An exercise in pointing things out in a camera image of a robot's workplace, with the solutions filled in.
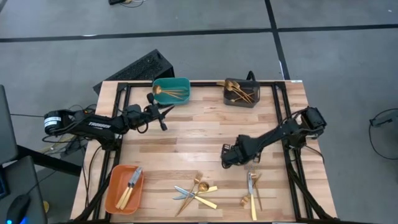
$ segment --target wooden table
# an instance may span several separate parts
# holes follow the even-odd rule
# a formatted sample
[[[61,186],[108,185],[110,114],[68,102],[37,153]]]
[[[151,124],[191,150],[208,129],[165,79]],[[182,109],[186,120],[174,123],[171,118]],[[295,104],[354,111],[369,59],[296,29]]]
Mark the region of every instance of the wooden table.
[[[117,84],[103,82],[97,114],[112,115]],[[308,105],[302,82],[286,82],[286,87],[292,112]],[[220,151],[224,143],[234,144],[238,134],[259,136],[278,125],[272,90],[268,86],[261,87],[261,100],[254,108],[239,108],[223,104],[221,88],[192,87],[189,104],[176,106],[167,115],[167,131],[160,129],[159,122],[152,122],[145,134],[129,131],[124,136],[120,164],[142,166],[146,178],[141,206],[137,212],[128,216],[112,215],[112,222],[251,221],[250,204],[245,207],[239,205],[242,196],[248,192],[247,170],[244,170],[243,166],[223,169]],[[148,105],[146,94],[150,91],[149,87],[132,88],[129,104],[145,107]],[[308,141],[308,145],[319,150],[317,141]],[[86,173],[98,146],[99,143],[96,141],[88,145],[85,156]],[[100,151],[93,161],[90,198],[97,191],[103,155],[104,151]],[[262,177],[258,187],[263,211],[260,211],[256,199],[258,221],[294,221],[281,143],[266,147],[261,158],[258,168]],[[303,149],[302,162],[309,191],[325,211],[335,217],[336,212],[321,157]],[[180,195],[174,189],[174,185],[189,189],[199,170],[204,174],[203,180],[210,185],[218,186],[218,191],[203,195],[203,198],[216,203],[218,208],[213,210],[193,200],[178,217],[174,217],[182,204],[181,200],[172,200],[172,197]],[[305,216],[302,194],[299,189],[297,192],[302,216]],[[78,216],[84,209],[85,197],[85,183],[81,175],[71,218]],[[103,217],[102,205],[100,218]]]

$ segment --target knife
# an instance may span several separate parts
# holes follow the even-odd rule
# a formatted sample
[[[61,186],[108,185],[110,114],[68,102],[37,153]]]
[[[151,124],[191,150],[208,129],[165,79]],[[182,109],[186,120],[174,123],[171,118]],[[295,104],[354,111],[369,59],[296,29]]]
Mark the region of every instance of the knife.
[[[117,209],[120,208],[121,210],[123,210],[124,207],[127,205],[127,201],[130,198],[132,188],[136,185],[138,178],[141,175],[141,172],[142,172],[142,167],[138,167],[136,169],[136,171],[133,173],[133,175],[131,176],[129,182],[127,183],[127,187],[122,194],[122,197],[120,197],[120,200],[119,200],[118,204],[116,205]]]
[[[174,186],[174,188],[175,188],[177,191],[183,193],[184,196],[187,196],[187,195],[189,194],[189,191],[184,190],[184,189],[182,189],[181,187]],[[210,208],[213,208],[213,209],[216,209],[216,208],[217,208],[217,205],[216,205],[215,203],[209,202],[209,201],[207,201],[207,200],[205,200],[205,199],[203,199],[203,198],[201,198],[201,197],[195,196],[195,199],[198,200],[198,201],[201,202],[201,203],[204,203],[205,205],[209,206]]]
[[[189,193],[187,190],[184,190],[184,189],[182,189],[181,187],[178,187],[178,186],[174,186],[174,188],[175,188],[178,192],[182,193],[182,195],[174,197],[174,198],[173,198],[174,200],[181,200],[181,199],[185,199],[185,198],[187,197],[187,195],[188,195],[188,193]],[[213,192],[213,191],[216,191],[216,190],[218,190],[217,186],[212,186],[212,187],[209,187],[209,189],[208,189],[207,191],[205,191],[205,192],[198,192],[198,194],[209,193],[209,192]],[[196,193],[196,192],[191,193],[190,197],[193,197],[193,196],[195,195],[195,193]]]
[[[251,218],[253,221],[257,221],[257,214],[256,214],[256,207],[254,204],[254,197],[253,197],[253,181],[251,178],[251,172],[248,172],[248,184],[249,184],[249,193],[250,193],[250,201],[251,201]]]

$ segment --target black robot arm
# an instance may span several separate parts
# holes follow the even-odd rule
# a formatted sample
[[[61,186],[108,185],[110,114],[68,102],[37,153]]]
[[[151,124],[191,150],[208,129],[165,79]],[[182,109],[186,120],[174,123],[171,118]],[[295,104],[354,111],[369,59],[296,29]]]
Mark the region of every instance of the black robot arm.
[[[150,105],[143,111],[139,105],[127,106],[121,115],[109,118],[89,112],[88,110],[57,110],[44,115],[44,130],[49,136],[74,134],[88,139],[96,139],[104,150],[112,151],[115,144],[120,144],[118,135],[126,134],[130,129],[139,133],[147,131],[148,123],[159,120],[163,131],[167,130],[163,122],[165,115],[173,108],[172,105],[154,103],[152,93],[147,95]],[[159,109],[167,108],[163,113]]]
[[[307,107],[286,118],[275,129],[258,138],[240,134],[235,145],[224,144],[221,152],[221,161],[225,169],[232,165],[243,165],[251,160],[261,159],[262,150],[281,139],[286,139],[288,147],[301,148],[306,144],[306,136],[317,138],[323,133],[326,122],[318,109]]]

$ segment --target orange tray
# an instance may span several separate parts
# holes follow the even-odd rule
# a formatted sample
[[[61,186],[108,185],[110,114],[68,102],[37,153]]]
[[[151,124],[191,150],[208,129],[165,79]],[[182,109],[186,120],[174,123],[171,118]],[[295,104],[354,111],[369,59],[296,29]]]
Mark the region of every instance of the orange tray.
[[[132,189],[130,199],[124,210],[116,208],[120,197],[127,188],[130,178],[138,166],[124,166],[118,165],[112,170],[111,182],[109,183],[108,194],[105,200],[105,210],[111,214],[130,215],[133,214],[139,207],[141,202],[142,185],[144,183],[144,172],[141,175]]]

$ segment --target green container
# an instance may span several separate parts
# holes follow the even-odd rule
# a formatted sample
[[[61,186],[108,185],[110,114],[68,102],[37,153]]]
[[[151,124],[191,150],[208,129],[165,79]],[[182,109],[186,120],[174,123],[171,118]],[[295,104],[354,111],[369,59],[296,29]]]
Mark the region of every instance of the green container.
[[[168,105],[168,104],[173,104],[173,105],[183,105],[189,102],[189,96],[191,95],[191,84],[189,82],[189,79],[187,78],[158,78],[156,79],[153,84],[153,86],[159,85],[162,89],[162,91],[167,91],[167,90],[184,90],[184,91],[178,91],[177,93],[183,93],[183,95],[176,95],[181,99],[178,99],[174,96],[170,96],[167,93],[160,93],[160,94],[155,94],[155,100],[158,101],[162,105]]]

